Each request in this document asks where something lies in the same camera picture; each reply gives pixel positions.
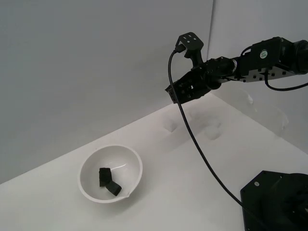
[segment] black block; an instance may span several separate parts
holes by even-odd
[[[100,187],[104,187],[112,181],[111,170],[108,167],[100,168]]]
[[[109,192],[111,192],[113,195],[118,196],[118,194],[121,192],[122,187],[115,183],[114,181],[110,181],[109,184],[106,185],[106,188]]]

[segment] black wire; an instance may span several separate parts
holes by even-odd
[[[305,83],[305,84],[302,84],[302,85],[299,85],[299,86],[295,86],[295,87],[291,87],[291,88],[275,88],[275,87],[272,87],[271,85],[269,85],[269,74],[268,73],[265,73],[265,75],[264,75],[264,82],[265,82],[265,85],[269,89],[276,90],[276,91],[297,90],[297,89],[300,89],[300,88],[308,86],[308,83]]]
[[[241,53],[241,56],[243,56],[244,53],[245,53],[246,51],[248,51],[249,49],[251,49],[251,46],[250,46],[250,47],[247,47],[245,50],[243,50],[242,53]]]
[[[244,206],[244,204],[243,204],[239,199],[237,199],[236,196],[234,196],[234,195],[229,191],[229,189],[228,189],[228,188],[223,184],[223,182],[219,179],[219,177],[217,176],[217,174],[215,173],[215,171],[214,171],[213,168],[211,167],[210,163],[208,162],[207,158],[204,156],[204,154],[203,154],[203,152],[202,152],[202,150],[201,150],[201,148],[200,148],[200,146],[199,146],[199,144],[198,144],[196,138],[194,137],[193,132],[192,132],[192,130],[191,130],[189,124],[188,124],[186,115],[185,115],[185,113],[184,113],[184,110],[183,110],[183,108],[182,108],[182,105],[181,105],[180,102],[179,102],[178,96],[177,96],[177,94],[176,94],[176,92],[175,92],[175,89],[174,89],[174,86],[173,86],[173,81],[172,81],[172,77],[171,77],[171,62],[172,62],[172,58],[173,58],[173,56],[174,56],[175,53],[177,53],[177,52],[176,52],[176,51],[173,51],[173,52],[172,52],[172,54],[170,55],[170,58],[169,58],[169,62],[168,62],[168,77],[169,77],[169,82],[170,82],[170,86],[171,86],[171,88],[172,88],[172,91],[173,91],[173,93],[174,93],[174,97],[175,97],[175,99],[176,99],[176,101],[177,101],[177,104],[178,104],[178,106],[179,106],[179,109],[180,109],[181,115],[182,115],[182,117],[183,117],[184,123],[185,123],[186,128],[187,128],[187,130],[188,130],[188,132],[189,132],[189,134],[190,134],[190,136],[191,136],[191,138],[192,138],[192,141],[193,141],[194,145],[196,146],[197,150],[199,151],[199,153],[200,153],[202,159],[204,160],[206,166],[208,167],[208,169],[210,170],[210,172],[212,173],[212,175],[214,176],[214,178],[217,180],[217,182],[218,182],[218,183],[221,185],[221,187],[226,191],[226,193],[227,193],[230,197],[232,197],[232,199],[233,199],[234,201],[236,201],[236,203],[238,203],[238,204],[245,210],[245,212],[246,212],[247,214],[249,214],[256,222],[258,222],[264,229],[266,229],[267,231],[270,231],[270,229],[267,227],[267,225],[265,225],[265,224],[263,223],[263,221],[261,221],[258,217],[256,217],[248,208],[246,208],[246,206]]]

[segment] robotic arm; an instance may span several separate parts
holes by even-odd
[[[272,90],[295,90],[308,86],[277,89],[268,80],[304,75],[308,73],[308,42],[290,42],[281,37],[271,38],[246,48],[239,57],[210,59],[203,62],[203,42],[192,32],[179,36],[176,51],[186,51],[184,57],[192,60],[192,69],[174,82],[180,103],[199,99],[211,90],[218,89],[229,81],[265,81]],[[176,103],[171,86],[166,88],[173,103]]]
[[[288,91],[308,83],[278,89],[269,80],[308,73],[308,42],[289,42],[275,37],[246,48],[239,57],[220,57],[205,63],[201,57],[203,42],[192,32],[181,35],[168,63],[170,86],[166,89],[173,103],[177,103],[185,126],[206,166],[226,191],[243,208],[245,230],[307,231],[308,230],[308,175],[262,171],[241,190],[240,201],[219,179],[202,152],[189,126],[182,103],[198,99],[229,81],[263,81],[272,90]],[[174,82],[171,61],[175,53],[186,51],[192,69]]]

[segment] white backdrop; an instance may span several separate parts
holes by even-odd
[[[291,42],[308,40],[307,9],[306,0],[215,0],[208,57],[239,56],[246,47],[276,36]],[[271,85],[285,88],[306,82],[307,75],[271,81]],[[251,109],[239,88],[253,99]],[[214,93],[275,132],[287,124],[280,135],[308,153],[308,88],[277,92],[262,81],[228,83]]]
[[[0,183],[171,103],[167,61],[212,0],[0,2]],[[177,56],[174,77],[191,68]]]

